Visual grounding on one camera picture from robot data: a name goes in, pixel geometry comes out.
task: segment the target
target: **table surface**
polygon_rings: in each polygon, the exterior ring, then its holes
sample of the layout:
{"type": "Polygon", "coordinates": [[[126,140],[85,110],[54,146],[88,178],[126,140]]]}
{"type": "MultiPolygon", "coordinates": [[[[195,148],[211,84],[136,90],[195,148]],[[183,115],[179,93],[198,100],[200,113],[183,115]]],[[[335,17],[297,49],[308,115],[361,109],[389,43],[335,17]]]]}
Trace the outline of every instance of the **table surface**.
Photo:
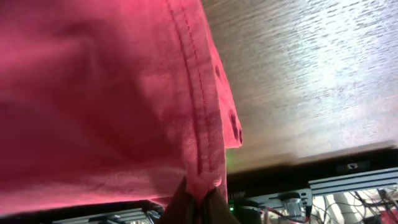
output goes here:
{"type": "Polygon", "coordinates": [[[398,138],[398,1],[203,6],[243,128],[229,173],[398,138]]]}

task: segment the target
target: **wood grain surface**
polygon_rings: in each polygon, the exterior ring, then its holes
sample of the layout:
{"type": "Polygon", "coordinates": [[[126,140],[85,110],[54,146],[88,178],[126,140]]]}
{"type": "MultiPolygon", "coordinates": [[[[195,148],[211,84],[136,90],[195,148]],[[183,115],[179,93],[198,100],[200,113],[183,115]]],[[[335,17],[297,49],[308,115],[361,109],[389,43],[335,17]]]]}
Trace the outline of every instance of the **wood grain surface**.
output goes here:
{"type": "Polygon", "coordinates": [[[206,0],[238,172],[398,138],[398,1],[206,0]]]}

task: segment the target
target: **pink cloth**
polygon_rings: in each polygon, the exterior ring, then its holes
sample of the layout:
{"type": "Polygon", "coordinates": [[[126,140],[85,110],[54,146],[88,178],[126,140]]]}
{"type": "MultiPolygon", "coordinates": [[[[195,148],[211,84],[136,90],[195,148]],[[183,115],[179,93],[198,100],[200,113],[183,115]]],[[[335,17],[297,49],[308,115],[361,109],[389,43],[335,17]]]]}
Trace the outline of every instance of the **pink cloth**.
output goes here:
{"type": "Polygon", "coordinates": [[[0,1],[0,213],[225,194],[241,135],[200,0],[0,1]]]}

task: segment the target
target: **stitching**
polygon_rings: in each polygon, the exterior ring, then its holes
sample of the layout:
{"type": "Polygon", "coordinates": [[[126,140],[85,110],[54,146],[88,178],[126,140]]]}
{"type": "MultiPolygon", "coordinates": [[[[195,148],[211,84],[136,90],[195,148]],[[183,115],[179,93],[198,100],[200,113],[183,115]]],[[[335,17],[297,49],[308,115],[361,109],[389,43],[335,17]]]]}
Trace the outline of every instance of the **stitching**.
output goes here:
{"type": "Polygon", "coordinates": [[[210,153],[209,153],[209,148],[210,148],[210,139],[209,139],[209,129],[208,129],[208,116],[207,116],[207,111],[206,111],[206,105],[205,105],[205,92],[203,91],[203,85],[202,85],[202,81],[201,81],[201,74],[200,74],[200,69],[199,69],[199,63],[198,63],[198,55],[197,55],[197,48],[195,47],[195,43],[193,41],[193,37],[192,37],[192,32],[191,32],[191,28],[188,24],[188,19],[187,19],[187,14],[185,13],[185,8],[183,7],[182,4],[182,0],[180,1],[180,5],[181,5],[181,10],[183,12],[184,15],[184,19],[185,19],[185,24],[187,25],[187,30],[189,33],[189,38],[191,40],[191,45],[193,48],[193,54],[195,56],[195,62],[197,65],[197,69],[198,69],[198,76],[199,76],[199,83],[200,83],[200,90],[201,90],[201,98],[203,100],[203,112],[205,114],[205,126],[206,126],[206,136],[207,136],[207,158],[208,158],[208,162],[209,162],[209,170],[206,170],[207,172],[211,170],[211,160],[210,160],[210,153]]]}
{"type": "MultiPolygon", "coordinates": [[[[169,0],[165,0],[165,2],[166,2],[166,5],[167,5],[167,7],[169,9],[170,16],[171,16],[171,18],[173,20],[173,23],[174,23],[174,26],[175,26],[175,31],[176,31],[177,36],[178,36],[178,41],[180,42],[181,53],[182,53],[182,56],[183,56],[185,69],[187,71],[188,82],[189,82],[189,85],[190,85],[189,89],[190,89],[190,98],[191,98],[191,102],[192,102],[192,113],[193,113],[194,118],[197,118],[198,116],[197,116],[196,109],[195,109],[195,103],[194,103],[195,101],[193,99],[192,82],[191,82],[191,79],[190,79],[190,71],[189,71],[189,68],[188,68],[187,56],[185,54],[185,49],[184,49],[184,44],[182,42],[181,33],[180,33],[179,29],[178,29],[178,24],[177,24],[177,21],[175,20],[175,17],[174,17],[174,11],[173,11],[170,3],[169,3],[169,0]]],[[[198,136],[197,119],[195,119],[195,122],[194,122],[194,129],[195,129],[195,137],[197,139],[197,149],[198,149],[197,150],[197,154],[198,154],[198,158],[200,158],[201,152],[200,152],[200,141],[199,141],[199,136],[198,136]]],[[[199,163],[197,164],[197,166],[198,166],[197,167],[198,173],[201,173],[201,167],[200,167],[199,163]]]]}

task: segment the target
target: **wooden table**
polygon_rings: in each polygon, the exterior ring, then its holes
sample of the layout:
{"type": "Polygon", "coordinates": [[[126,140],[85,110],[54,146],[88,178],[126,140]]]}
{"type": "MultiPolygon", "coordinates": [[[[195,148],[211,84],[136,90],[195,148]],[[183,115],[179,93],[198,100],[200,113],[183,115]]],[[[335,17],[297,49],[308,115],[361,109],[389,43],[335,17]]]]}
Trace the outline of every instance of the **wooden table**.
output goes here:
{"type": "Polygon", "coordinates": [[[203,5],[243,126],[229,173],[398,138],[398,1],[203,5]]]}

